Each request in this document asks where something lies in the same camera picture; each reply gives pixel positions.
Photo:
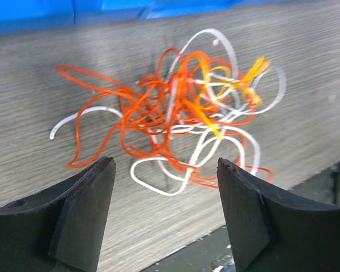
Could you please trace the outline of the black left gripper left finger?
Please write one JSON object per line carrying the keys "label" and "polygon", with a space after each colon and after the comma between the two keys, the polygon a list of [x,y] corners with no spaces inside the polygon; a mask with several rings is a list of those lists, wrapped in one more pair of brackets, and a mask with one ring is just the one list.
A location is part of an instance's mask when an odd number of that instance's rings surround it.
{"label": "black left gripper left finger", "polygon": [[0,207],[0,271],[96,271],[115,175],[103,157]]}

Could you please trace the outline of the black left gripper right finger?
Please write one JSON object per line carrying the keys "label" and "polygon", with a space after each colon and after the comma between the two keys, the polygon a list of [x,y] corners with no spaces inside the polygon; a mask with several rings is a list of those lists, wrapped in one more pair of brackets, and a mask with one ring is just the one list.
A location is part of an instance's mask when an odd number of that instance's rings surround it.
{"label": "black left gripper right finger", "polygon": [[226,159],[218,185],[237,271],[340,271],[340,162],[314,176],[333,179],[333,203],[305,198]]}

